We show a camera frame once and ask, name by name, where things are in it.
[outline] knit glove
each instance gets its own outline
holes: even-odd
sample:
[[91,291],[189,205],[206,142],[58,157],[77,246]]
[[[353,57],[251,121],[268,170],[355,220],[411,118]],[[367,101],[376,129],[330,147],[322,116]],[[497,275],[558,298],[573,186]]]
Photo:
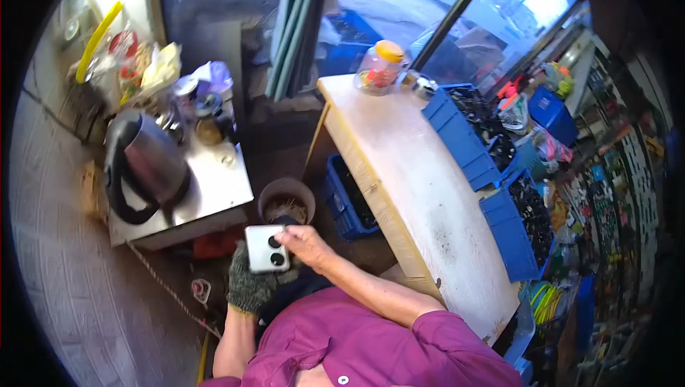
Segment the knit glove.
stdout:
[[240,240],[228,271],[228,304],[244,312],[257,314],[260,308],[271,300],[279,285],[297,279],[298,274],[299,270],[296,269],[290,269],[285,273],[252,273],[247,246],[244,240]]

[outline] white phone case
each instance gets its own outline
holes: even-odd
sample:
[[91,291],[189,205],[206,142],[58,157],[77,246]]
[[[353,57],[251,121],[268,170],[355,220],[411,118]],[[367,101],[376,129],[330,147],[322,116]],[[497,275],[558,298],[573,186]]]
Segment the white phone case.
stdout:
[[272,238],[285,228],[285,225],[257,225],[245,228],[250,271],[268,273],[290,269],[288,250]]

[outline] glass window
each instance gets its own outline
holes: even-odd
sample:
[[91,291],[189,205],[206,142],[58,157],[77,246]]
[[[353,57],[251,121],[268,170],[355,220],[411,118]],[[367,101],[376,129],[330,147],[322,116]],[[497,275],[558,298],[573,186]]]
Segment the glass window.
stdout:
[[316,50],[319,75],[356,72],[366,50],[381,39],[408,52],[426,30],[444,19],[454,1],[329,0]]
[[[440,84],[470,82],[485,92],[575,1],[473,0],[421,72]],[[410,56],[418,55],[435,27],[410,45]]]

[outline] electric kettle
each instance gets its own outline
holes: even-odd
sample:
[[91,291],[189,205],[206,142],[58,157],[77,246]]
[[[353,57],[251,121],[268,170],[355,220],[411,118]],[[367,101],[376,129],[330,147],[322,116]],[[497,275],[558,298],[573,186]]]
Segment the electric kettle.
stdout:
[[[118,114],[107,128],[104,182],[110,207],[125,222],[140,225],[160,208],[171,209],[188,191],[190,169],[176,143],[142,110]],[[121,181],[146,204],[131,207]]]

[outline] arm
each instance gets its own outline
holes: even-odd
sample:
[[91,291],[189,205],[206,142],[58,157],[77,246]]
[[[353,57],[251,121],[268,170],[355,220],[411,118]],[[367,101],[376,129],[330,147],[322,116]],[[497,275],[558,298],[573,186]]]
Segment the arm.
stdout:
[[421,314],[444,310],[433,297],[360,270],[337,255],[310,226],[289,226],[276,240],[347,295],[395,323],[412,327]]
[[242,378],[255,354],[257,317],[228,305],[223,336],[214,353],[214,377]]
[[228,271],[228,311],[223,336],[214,352],[214,377],[243,378],[255,354],[257,311],[271,299],[279,284],[294,280],[296,270],[282,274],[253,274],[244,241],[238,242]]

